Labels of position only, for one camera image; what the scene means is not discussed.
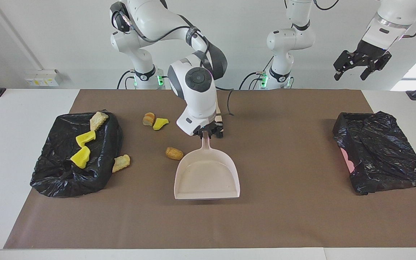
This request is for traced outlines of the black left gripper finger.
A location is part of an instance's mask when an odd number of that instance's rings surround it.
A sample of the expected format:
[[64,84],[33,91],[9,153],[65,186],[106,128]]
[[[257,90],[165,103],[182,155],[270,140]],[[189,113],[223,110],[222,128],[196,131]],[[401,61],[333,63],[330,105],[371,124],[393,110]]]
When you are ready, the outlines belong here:
[[355,61],[356,56],[357,52],[349,52],[347,50],[342,51],[333,64],[335,69],[334,79],[336,81],[340,80],[344,72],[354,68],[357,65],[357,62]]
[[360,61],[360,65],[366,66],[366,69],[361,73],[360,79],[364,81],[371,73],[382,70],[386,66],[388,61],[391,59],[391,57],[391,54],[384,54],[383,56],[379,57],[376,61],[371,57],[364,57]]

